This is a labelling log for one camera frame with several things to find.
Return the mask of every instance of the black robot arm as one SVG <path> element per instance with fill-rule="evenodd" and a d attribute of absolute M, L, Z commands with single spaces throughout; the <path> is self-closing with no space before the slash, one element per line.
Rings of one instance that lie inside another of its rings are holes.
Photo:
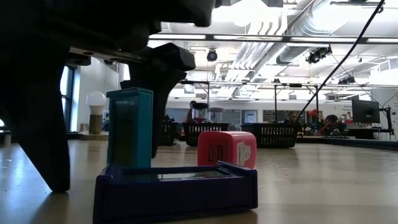
<path fill-rule="evenodd" d="M 190 53 L 173 45 L 147 50 L 149 36 L 160 32 L 161 21 L 209 26 L 211 12 L 220 2 L 2 2 L 0 118 L 53 191 L 70 188 L 60 94 L 63 66 L 66 63 L 89 65 L 90 57 L 129 64 L 133 71 L 129 85 L 146 86 L 155 92 L 155 107 L 159 109 L 154 113 L 157 121 L 160 114 L 164 115 L 161 111 L 171 88 L 185 77 L 184 71 L 195 68 L 195 64 Z M 163 85 L 151 84 L 143 77 L 150 75 Z"/>

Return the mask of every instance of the glass jar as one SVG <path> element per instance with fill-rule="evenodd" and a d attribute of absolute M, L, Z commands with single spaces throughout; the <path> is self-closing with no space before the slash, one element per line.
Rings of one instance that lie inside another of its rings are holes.
<path fill-rule="evenodd" d="M 210 121 L 213 123 L 219 123 L 223 119 L 223 108 L 210 108 Z"/>
<path fill-rule="evenodd" d="M 203 123 L 208 119 L 209 105 L 207 103 L 195 103 L 192 105 L 192 120 Z"/>

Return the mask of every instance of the fluorescent light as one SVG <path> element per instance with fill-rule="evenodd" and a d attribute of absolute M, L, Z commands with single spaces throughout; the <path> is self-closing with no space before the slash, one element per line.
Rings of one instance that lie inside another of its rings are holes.
<path fill-rule="evenodd" d="M 354 43 L 356 38 L 336 38 L 336 37 L 292 37 L 292 42 L 323 42 L 323 43 L 338 43 L 338 42 L 352 42 Z"/>
<path fill-rule="evenodd" d="M 243 41 L 265 41 L 279 42 L 282 37 L 262 37 L 255 35 L 214 35 L 215 40 L 243 40 Z"/>
<path fill-rule="evenodd" d="M 174 39 L 183 39 L 183 40 L 204 40 L 206 39 L 206 35 L 201 34 L 153 34 L 149 36 L 149 39 L 167 39 L 167 40 L 174 40 Z"/>
<path fill-rule="evenodd" d="M 386 44 L 398 44 L 398 38 L 369 38 L 367 43 L 386 43 Z"/>
<path fill-rule="evenodd" d="M 207 51 L 208 47 L 200 47 L 200 46 L 190 46 L 189 50 L 199 50 L 199 51 Z"/>
<path fill-rule="evenodd" d="M 294 9 L 297 7 L 297 3 L 296 4 L 284 4 L 284 9 Z"/>
<path fill-rule="evenodd" d="M 328 44 L 287 43 L 288 47 L 329 47 Z"/>

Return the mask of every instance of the computer monitor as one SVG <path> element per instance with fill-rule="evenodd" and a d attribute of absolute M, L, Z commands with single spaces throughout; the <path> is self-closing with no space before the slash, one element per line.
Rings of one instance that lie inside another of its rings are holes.
<path fill-rule="evenodd" d="M 380 123 L 379 103 L 366 100 L 352 100 L 353 121 L 358 123 Z"/>

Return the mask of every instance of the teal box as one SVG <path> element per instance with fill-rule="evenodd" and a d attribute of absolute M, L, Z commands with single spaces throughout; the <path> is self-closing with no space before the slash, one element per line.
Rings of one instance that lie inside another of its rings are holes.
<path fill-rule="evenodd" d="M 109 98 L 108 164 L 150 168 L 153 92 L 128 88 Z"/>

